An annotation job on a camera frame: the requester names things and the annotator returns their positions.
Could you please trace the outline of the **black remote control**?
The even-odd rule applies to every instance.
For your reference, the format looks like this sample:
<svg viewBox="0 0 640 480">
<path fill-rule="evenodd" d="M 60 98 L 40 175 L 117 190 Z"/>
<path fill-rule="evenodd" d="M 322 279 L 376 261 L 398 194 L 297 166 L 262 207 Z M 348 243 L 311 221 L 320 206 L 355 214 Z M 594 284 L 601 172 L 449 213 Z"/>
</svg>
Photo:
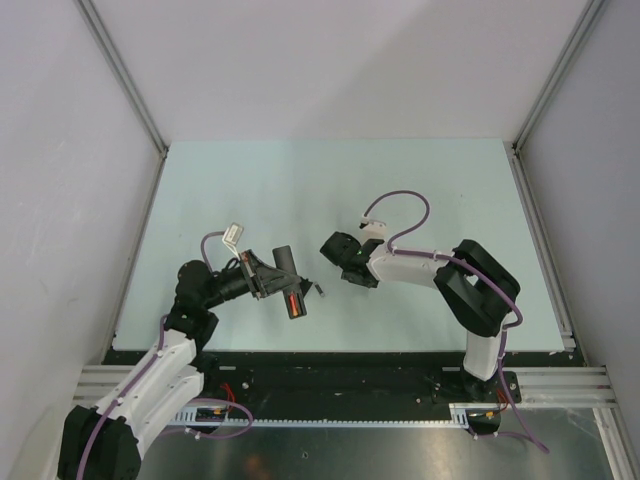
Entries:
<svg viewBox="0 0 640 480">
<path fill-rule="evenodd" d="M 272 250 L 277 269 L 286 273 L 288 284 L 283 290 L 287 312 L 290 319 L 298 319 L 306 315 L 302 280 L 297 273 L 293 253 L 289 245 L 277 247 Z"/>
</svg>

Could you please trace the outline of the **red battery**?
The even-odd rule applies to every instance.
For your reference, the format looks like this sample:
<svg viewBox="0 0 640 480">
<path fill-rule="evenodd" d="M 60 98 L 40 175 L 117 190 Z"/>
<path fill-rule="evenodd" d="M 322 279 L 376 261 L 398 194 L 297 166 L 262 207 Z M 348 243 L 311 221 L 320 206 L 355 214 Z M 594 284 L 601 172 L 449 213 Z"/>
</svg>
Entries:
<svg viewBox="0 0 640 480">
<path fill-rule="evenodd" d="M 291 293 L 289 295 L 289 302 L 290 302 L 290 308 L 291 308 L 291 315 L 293 318 L 296 318 L 299 316 L 299 309 L 298 309 L 298 304 L 297 304 L 297 297 L 294 293 Z"/>
</svg>

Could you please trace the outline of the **black battery cover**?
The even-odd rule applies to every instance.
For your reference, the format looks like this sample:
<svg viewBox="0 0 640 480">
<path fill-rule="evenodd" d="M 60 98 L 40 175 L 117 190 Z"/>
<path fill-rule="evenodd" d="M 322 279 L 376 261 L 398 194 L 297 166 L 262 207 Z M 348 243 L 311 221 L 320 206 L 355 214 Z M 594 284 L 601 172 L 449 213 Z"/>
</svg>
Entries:
<svg viewBox="0 0 640 480">
<path fill-rule="evenodd" d="M 300 282 L 300 289 L 302 292 L 302 296 L 306 296 L 311 288 L 314 286 L 314 283 L 308 279 L 302 279 Z"/>
</svg>

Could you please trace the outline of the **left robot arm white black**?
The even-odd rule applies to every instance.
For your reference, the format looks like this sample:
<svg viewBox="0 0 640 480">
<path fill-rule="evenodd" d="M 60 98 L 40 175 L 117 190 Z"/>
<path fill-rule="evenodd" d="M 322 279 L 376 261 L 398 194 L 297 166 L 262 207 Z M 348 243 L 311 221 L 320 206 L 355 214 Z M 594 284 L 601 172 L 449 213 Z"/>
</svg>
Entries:
<svg viewBox="0 0 640 480">
<path fill-rule="evenodd" d="M 219 392 L 220 374 L 195 364 L 218 324 L 215 307 L 281 293 L 290 318 L 305 315 L 310 281 L 297 273 L 290 246 L 274 249 L 273 257 L 268 265 L 246 250 L 219 271 L 202 260 L 180 267 L 173 306 L 151 348 L 94 406 L 77 405 L 67 414 L 57 478 L 137 478 L 146 452 L 176 414 L 196 397 Z"/>
</svg>

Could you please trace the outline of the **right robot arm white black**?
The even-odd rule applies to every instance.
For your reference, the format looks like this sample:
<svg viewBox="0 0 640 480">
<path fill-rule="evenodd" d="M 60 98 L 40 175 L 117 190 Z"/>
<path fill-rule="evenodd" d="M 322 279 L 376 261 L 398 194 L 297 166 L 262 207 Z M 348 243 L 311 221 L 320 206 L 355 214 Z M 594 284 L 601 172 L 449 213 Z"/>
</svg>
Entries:
<svg viewBox="0 0 640 480">
<path fill-rule="evenodd" d="M 364 242 L 333 233 L 320 253 L 341 269 L 341 278 L 365 288 L 401 282 L 433 288 L 467 331 L 461 388 L 473 401 L 496 389 L 507 331 L 523 321 L 518 281 L 478 242 L 465 239 L 450 253 L 401 249 L 382 238 Z"/>
</svg>

